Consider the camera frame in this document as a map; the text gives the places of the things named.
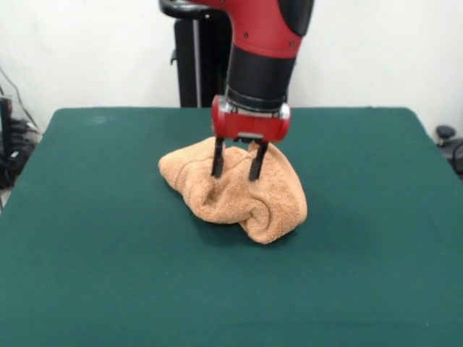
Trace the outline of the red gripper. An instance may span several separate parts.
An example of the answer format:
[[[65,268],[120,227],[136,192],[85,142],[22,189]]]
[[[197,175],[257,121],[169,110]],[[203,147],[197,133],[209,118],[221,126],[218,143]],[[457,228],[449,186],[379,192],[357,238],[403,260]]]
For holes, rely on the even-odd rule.
[[[220,178],[224,167],[224,139],[251,139],[258,149],[252,160],[249,180],[260,177],[263,159],[268,149],[267,142],[280,142],[288,133],[291,109],[283,103],[276,113],[259,113],[239,108],[223,95],[216,95],[211,107],[213,132],[216,136],[211,176]]]

